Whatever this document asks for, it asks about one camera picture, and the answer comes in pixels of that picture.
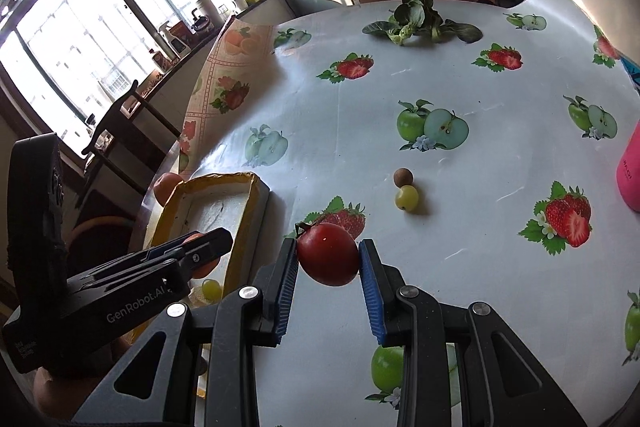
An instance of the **round table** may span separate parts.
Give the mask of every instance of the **round table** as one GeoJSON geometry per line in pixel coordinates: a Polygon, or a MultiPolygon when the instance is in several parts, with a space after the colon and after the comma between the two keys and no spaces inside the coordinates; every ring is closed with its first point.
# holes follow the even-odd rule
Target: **round table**
{"type": "MultiPolygon", "coordinates": [[[[350,216],[351,232],[372,238],[407,283],[459,307],[491,304],[599,425],[640,377],[639,362],[622,365],[640,226],[615,181],[638,94],[570,0],[508,10],[437,0],[443,18],[482,30],[474,44],[397,46],[361,32],[398,3],[276,28],[234,23],[191,97],[181,167],[190,176],[251,170],[269,185],[265,258],[297,221],[350,216]],[[453,131],[438,134],[432,118],[417,136],[420,107],[453,131]],[[394,204],[401,167],[421,194],[413,213],[394,204]]],[[[376,346],[358,278],[326,287],[300,270],[282,344],[255,352],[260,424],[394,425],[399,390],[365,400],[382,392],[371,376],[376,346]]],[[[460,406],[452,413],[459,423],[460,406]]]]}

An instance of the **strawberry print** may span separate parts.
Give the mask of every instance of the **strawberry print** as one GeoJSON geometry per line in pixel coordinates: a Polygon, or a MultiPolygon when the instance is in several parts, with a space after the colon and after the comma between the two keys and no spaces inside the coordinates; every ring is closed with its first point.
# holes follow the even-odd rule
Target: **strawberry print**
{"type": "MultiPolygon", "coordinates": [[[[364,206],[361,208],[359,203],[355,206],[353,206],[353,203],[344,206],[344,200],[340,196],[336,196],[322,212],[308,213],[303,222],[308,225],[312,223],[334,223],[334,225],[343,227],[355,240],[364,230],[366,216],[363,212],[364,206]]],[[[296,233],[291,232],[285,237],[295,238],[296,233]]]]}
{"type": "Polygon", "coordinates": [[[495,73],[507,70],[519,70],[522,67],[522,55],[513,48],[491,45],[491,49],[480,52],[480,57],[472,62],[481,68],[489,68],[495,73]]]}
{"type": "Polygon", "coordinates": [[[241,84],[238,81],[234,81],[229,76],[223,76],[218,79],[219,87],[216,90],[220,90],[220,93],[213,102],[210,102],[211,107],[220,111],[220,114],[225,114],[230,110],[237,109],[244,102],[245,97],[249,93],[249,84],[241,84]]]}
{"type": "Polygon", "coordinates": [[[182,134],[186,137],[187,140],[193,140],[193,138],[196,136],[196,121],[185,121],[182,128],[182,134]]]}
{"type": "Polygon", "coordinates": [[[591,205],[579,187],[566,190],[560,182],[553,182],[551,196],[535,204],[533,215],[518,235],[542,243],[551,255],[561,253],[566,245],[580,247],[591,235],[591,205]]]}
{"type": "Polygon", "coordinates": [[[593,25],[593,29],[597,37],[593,43],[593,63],[602,64],[610,69],[616,65],[616,60],[620,60],[620,52],[611,45],[600,28],[593,25]]]}
{"type": "Polygon", "coordinates": [[[352,203],[349,203],[348,208],[342,208],[337,212],[327,212],[318,217],[318,223],[334,223],[334,225],[338,225],[343,227],[351,237],[356,239],[364,230],[364,222],[365,216],[362,213],[364,210],[364,206],[362,210],[360,209],[360,204],[358,203],[355,207],[352,203]]]}
{"type": "Polygon", "coordinates": [[[318,78],[329,80],[332,84],[342,82],[345,78],[355,80],[369,73],[373,66],[373,58],[369,55],[350,53],[344,60],[334,62],[328,70],[324,70],[318,78]]]}

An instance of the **window frame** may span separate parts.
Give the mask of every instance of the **window frame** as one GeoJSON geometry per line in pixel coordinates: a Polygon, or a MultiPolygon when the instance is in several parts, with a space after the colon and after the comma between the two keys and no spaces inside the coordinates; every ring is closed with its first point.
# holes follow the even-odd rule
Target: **window frame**
{"type": "MultiPolygon", "coordinates": [[[[83,113],[76,107],[68,96],[62,92],[55,81],[40,65],[39,61],[34,57],[28,45],[18,31],[18,24],[29,10],[36,4],[38,0],[19,0],[14,6],[11,13],[7,14],[0,23],[0,46],[4,44],[7,37],[15,32],[24,51],[28,54],[31,62],[34,64],[38,72],[43,76],[44,80],[60,99],[69,107],[69,109],[82,120],[83,113]]],[[[174,58],[174,51],[166,44],[165,40],[159,35],[158,30],[154,27],[145,13],[140,9],[135,0],[123,0],[124,4],[129,7],[133,15],[140,21],[144,29],[149,33],[152,39],[157,43],[158,47],[164,51],[169,58],[174,58]]],[[[0,64],[0,113],[5,118],[9,126],[18,134],[19,138],[36,136],[37,134],[52,132],[44,120],[37,114],[29,102],[23,97],[20,90],[12,81],[4,66],[0,64]]],[[[82,181],[83,168],[85,158],[80,157],[68,145],[61,140],[61,154],[63,163],[67,165],[67,174],[75,178],[74,185],[78,185],[78,179],[82,181]]]]}

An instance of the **orange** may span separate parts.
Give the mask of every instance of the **orange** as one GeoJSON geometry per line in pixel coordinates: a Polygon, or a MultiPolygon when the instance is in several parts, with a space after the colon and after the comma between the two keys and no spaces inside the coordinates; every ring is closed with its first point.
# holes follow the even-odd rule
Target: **orange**
{"type": "Polygon", "coordinates": [[[232,44],[231,42],[227,42],[227,41],[225,41],[225,51],[229,55],[239,55],[242,53],[242,49],[240,49],[239,46],[236,46],[235,44],[232,44]]]}
{"type": "Polygon", "coordinates": [[[239,46],[244,38],[245,36],[237,30],[230,30],[225,33],[225,42],[233,44],[234,46],[239,46]]]}
{"type": "Polygon", "coordinates": [[[245,55],[252,55],[256,51],[258,51],[259,46],[260,42],[257,41],[257,39],[249,38],[242,41],[242,43],[240,44],[240,49],[245,55]]]}

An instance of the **bottle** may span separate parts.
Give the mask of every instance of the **bottle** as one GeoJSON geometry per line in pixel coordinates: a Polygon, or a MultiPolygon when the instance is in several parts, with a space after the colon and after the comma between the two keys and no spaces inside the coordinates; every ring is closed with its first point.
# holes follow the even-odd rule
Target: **bottle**
{"type": "Polygon", "coordinates": [[[186,57],[191,48],[188,47],[184,42],[182,42],[178,37],[172,35],[169,32],[169,21],[165,21],[159,28],[158,32],[164,37],[164,39],[169,43],[171,48],[176,52],[178,57],[184,58],[186,57]]]}
{"type": "Polygon", "coordinates": [[[171,61],[166,58],[162,52],[156,52],[153,49],[149,50],[149,53],[152,55],[151,59],[156,63],[158,69],[161,73],[166,73],[172,67],[171,61]]]}
{"type": "Polygon", "coordinates": [[[631,135],[616,170],[618,190],[626,204],[640,212],[640,122],[631,135]]]}

